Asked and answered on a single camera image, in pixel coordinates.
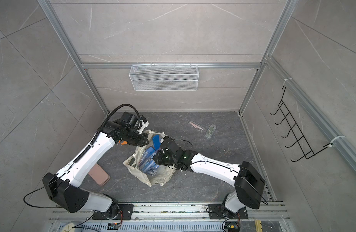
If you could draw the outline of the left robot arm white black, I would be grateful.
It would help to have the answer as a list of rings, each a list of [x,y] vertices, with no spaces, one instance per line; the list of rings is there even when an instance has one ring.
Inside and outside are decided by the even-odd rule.
[[[92,140],[67,165],[55,174],[47,173],[43,189],[56,208],[70,213],[92,210],[105,218],[113,219],[119,214],[118,201],[108,195],[89,192],[80,186],[93,166],[117,142],[143,147],[149,144],[144,129],[148,120],[128,103],[116,107],[96,130]]]

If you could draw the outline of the clear case pink compass set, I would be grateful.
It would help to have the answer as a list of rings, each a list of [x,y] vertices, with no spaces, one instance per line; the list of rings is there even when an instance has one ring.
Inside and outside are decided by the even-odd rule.
[[[193,121],[190,121],[189,124],[194,127],[195,129],[199,130],[199,131],[205,131],[205,128],[200,126],[199,124],[193,122]]]

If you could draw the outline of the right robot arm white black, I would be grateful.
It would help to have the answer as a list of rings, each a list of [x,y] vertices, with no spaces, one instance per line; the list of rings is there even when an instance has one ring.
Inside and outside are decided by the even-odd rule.
[[[257,210],[261,203],[268,204],[263,197],[266,181],[247,161],[232,164],[211,159],[193,150],[183,150],[171,137],[163,140],[153,160],[158,165],[205,174],[234,187],[220,206],[225,217],[231,218],[245,207]]]

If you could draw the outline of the clear green stationery case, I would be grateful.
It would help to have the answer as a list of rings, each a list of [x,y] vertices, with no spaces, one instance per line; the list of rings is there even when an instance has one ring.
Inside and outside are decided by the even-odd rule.
[[[216,125],[214,125],[214,124],[210,125],[210,127],[208,128],[208,130],[205,134],[205,138],[210,139],[213,136],[215,130],[216,130]]]

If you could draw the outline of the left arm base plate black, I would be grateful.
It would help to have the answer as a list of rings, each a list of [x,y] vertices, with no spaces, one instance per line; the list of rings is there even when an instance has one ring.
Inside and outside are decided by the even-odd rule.
[[[111,206],[107,212],[96,211],[93,220],[130,220],[133,213],[133,204],[121,204]]]

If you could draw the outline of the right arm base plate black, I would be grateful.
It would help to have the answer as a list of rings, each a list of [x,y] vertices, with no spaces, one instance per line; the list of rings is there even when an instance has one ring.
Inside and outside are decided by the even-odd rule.
[[[225,208],[222,204],[209,204],[206,212],[209,213],[210,219],[248,219],[248,213],[245,207],[233,213]]]

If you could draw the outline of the cream canvas tote bag leaves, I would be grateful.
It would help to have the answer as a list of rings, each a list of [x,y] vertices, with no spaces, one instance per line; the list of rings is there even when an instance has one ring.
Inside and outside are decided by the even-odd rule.
[[[148,134],[148,144],[137,147],[135,152],[123,162],[123,165],[133,176],[149,187],[163,186],[176,171],[168,166],[158,165],[153,160],[166,135],[152,130],[146,130],[146,133]]]

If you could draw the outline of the blue clear pencil case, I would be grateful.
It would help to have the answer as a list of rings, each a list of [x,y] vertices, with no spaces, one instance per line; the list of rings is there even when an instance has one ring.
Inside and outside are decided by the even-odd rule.
[[[139,161],[138,168],[139,170],[150,176],[155,176],[157,174],[157,169],[159,165],[156,164],[153,160],[153,157],[156,155],[156,150],[153,147],[147,148]]]

